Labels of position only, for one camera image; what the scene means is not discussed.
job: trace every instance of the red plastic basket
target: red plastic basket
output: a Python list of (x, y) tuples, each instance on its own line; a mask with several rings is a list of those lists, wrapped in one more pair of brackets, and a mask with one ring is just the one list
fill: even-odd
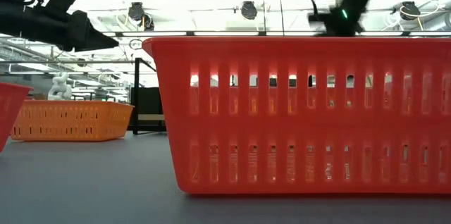
[(448, 39), (161, 37), (143, 48), (185, 192), (451, 193)]
[(30, 90), (30, 87), (0, 82), (0, 152), (5, 147), (9, 132)]

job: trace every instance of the ceiling light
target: ceiling light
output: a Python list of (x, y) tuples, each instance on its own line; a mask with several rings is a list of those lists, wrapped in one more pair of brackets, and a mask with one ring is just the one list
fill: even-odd
[(197, 36), (257, 36), (258, 32), (195, 32)]
[[(49, 74), (58, 75), (59, 73), (60, 72), (50, 72)], [(84, 72), (65, 72), (65, 73), (67, 73), (69, 75), (82, 75), (82, 74), (84, 74)]]
[(72, 93), (95, 93), (94, 89), (72, 89)]
[(122, 72), (88, 72), (89, 75), (115, 75), (122, 74)]
[(274, 31), (267, 32), (268, 36), (293, 36), (293, 37), (313, 37), (314, 35), (319, 34), (320, 32), (312, 32), (312, 31), (299, 31), (299, 32), (282, 32), (282, 31)]
[(53, 70), (52, 68), (50, 68), (46, 65), (42, 65), (42, 64), (38, 64), (38, 63), (19, 63), (17, 65), (23, 66), (26, 68), (30, 68), (30, 69), (35, 69), (35, 70)]
[(43, 75), (44, 72), (9, 72), (9, 74), (16, 74), (16, 75)]
[(433, 36), (449, 36), (451, 35), (451, 32), (446, 31), (420, 31), (420, 32), (410, 32), (410, 35), (418, 35), (418, 36), (424, 36), (424, 37), (433, 37)]
[(84, 85), (89, 85), (89, 86), (101, 86), (103, 85), (100, 82), (94, 81), (94, 80), (77, 80), (77, 82), (84, 84)]
[(128, 92), (125, 90), (111, 90), (111, 91), (117, 94), (128, 94)]
[(92, 93), (72, 93), (74, 96), (89, 97)]
[(165, 37), (185, 36), (186, 32), (124, 32), (124, 37)]
[(400, 31), (366, 31), (360, 33), (361, 36), (366, 37), (397, 37), (402, 35)]

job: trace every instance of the basket rim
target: basket rim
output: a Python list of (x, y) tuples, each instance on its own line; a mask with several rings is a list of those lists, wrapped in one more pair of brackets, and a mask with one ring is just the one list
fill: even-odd
[(68, 104), (68, 103), (75, 103), (77, 102), (79, 103), (89, 103), (89, 104), (102, 104), (102, 105), (120, 105), (120, 106), (130, 106), (130, 107), (135, 107), (133, 105), (130, 104), (120, 104), (120, 103), (116, 103), (116, 102), (112, 102), (112, 101), (73, 101), (73, 100), (67, 100), (67, 101), (53, 101), (53, 100), (24, 100), (25, 103), (34, 103), (34, 104), (48, 104), (48, 103), (53, 103), (53, 104)]
[(17, 85), (17, 84), (7, 83), (7, 82), (0, 82), (0, 86), (18, 87), (18, 88), (22, 88), (22, 89), (33, 90), (33, 87), (28, 87), (28, 86), (24, 86), (24, 85)]

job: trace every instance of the floor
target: floor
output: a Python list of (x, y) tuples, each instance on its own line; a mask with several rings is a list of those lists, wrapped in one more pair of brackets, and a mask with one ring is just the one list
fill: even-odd
[(11, 142), (0, 223), (449, 223), (451, 199), (189, 197), (165, 135), (104, 143)]

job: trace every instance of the white object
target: white object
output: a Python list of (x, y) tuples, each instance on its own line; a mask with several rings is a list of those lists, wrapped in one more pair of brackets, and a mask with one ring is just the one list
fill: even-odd
[(72, 87), (66, 84), (68, 78), (68, 73), (59, 73), (59, 75), (51, 80), (53, 85), (49, 91), (48, 100), (70, 100), (72, 97)]

